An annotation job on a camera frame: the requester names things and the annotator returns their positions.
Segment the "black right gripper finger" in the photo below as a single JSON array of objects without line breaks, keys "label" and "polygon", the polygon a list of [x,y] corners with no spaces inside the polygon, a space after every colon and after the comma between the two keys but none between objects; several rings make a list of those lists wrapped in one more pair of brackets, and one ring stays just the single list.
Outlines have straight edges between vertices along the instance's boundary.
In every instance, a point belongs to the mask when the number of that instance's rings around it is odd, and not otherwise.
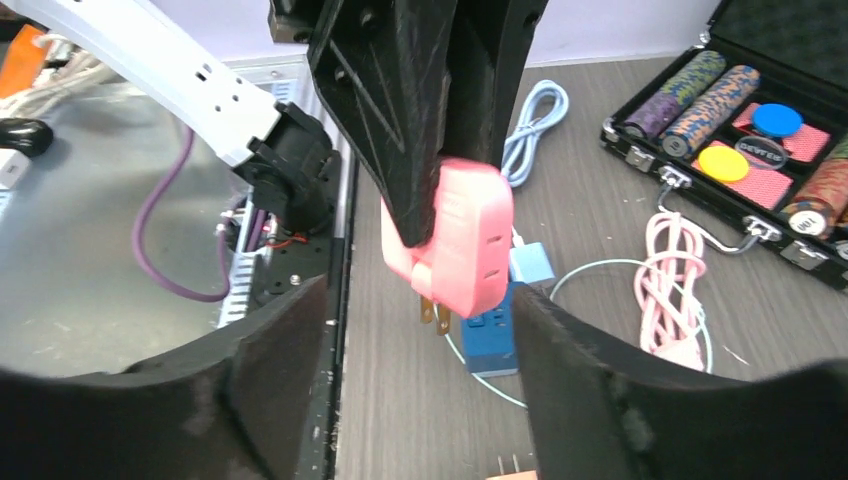
[{"label": "black right gripper finger", "polygon": [[547,0],[465,0],[448,46],[443,154],[499,167],[518,87]]}]

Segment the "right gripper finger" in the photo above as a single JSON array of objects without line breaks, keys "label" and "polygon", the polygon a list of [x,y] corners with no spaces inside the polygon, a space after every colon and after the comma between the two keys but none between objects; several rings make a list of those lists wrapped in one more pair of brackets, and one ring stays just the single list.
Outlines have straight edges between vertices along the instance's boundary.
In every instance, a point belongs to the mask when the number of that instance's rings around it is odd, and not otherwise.
[{"label": "right gripper finger", "polygon": [[843,479],[847,364],[746,382],[650,355],[512,293],[519,373],[542,479]]},{"label": "right gripper finger", "polygon": [[247,318],[118,374],[1,374],[5,479],[274,479],[257,447],[274,322]]}]

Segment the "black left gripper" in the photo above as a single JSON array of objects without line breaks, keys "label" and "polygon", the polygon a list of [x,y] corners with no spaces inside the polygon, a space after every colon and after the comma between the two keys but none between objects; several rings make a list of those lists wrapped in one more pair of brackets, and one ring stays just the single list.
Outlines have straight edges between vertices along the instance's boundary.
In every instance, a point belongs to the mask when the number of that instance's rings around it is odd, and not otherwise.
[{"label": "black left gripper", "polygon": [[403,244],[426,244],[456,2],[269,3],[275,43],[307,44],[312,36],[307,58],[318,95],[374,179]]}]

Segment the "dark blue cube socket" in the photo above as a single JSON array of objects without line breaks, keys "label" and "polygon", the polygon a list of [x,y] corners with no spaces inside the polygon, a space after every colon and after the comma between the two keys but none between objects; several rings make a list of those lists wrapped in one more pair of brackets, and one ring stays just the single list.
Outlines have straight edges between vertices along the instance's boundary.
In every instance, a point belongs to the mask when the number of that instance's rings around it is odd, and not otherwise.
[{"label": "dark blue cube socket", "polygon": [[508,284],[504,299],[495,308],[461,321],[462,352],[470,373],[497,377],[518,372],[511,313],[516,285],[518,282]]}]

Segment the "pink cube socket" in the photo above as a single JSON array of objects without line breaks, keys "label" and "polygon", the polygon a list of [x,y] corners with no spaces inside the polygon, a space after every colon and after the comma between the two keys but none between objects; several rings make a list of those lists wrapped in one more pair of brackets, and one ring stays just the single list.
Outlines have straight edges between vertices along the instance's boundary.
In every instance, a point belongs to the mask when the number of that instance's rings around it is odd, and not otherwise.
[{"label": "pink cube socket", "polygon": [[463,318],[493,309],[504,299],[514,217],[512,189],[499,169],[448,158],[435,191],[429,243],[403,245],[385,205],[381,247],[386,265],[420,295],[420,318],[440,336],[451,315]]}]

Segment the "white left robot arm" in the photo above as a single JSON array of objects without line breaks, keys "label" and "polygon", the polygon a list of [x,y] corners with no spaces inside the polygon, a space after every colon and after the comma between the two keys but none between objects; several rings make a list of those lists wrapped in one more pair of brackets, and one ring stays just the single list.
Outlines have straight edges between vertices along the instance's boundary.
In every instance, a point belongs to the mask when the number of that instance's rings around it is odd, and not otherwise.
[{"label": "white left robot arm", "polygon": [[[315,123],[218,61],[148,1],[13,1],[93,53],[197,133],[276,214],[308,195],[296,159]],[[325,1],[309,20],[316,94],[377,183],[408,247],[429,241],[448,92],[453,1]]]}]

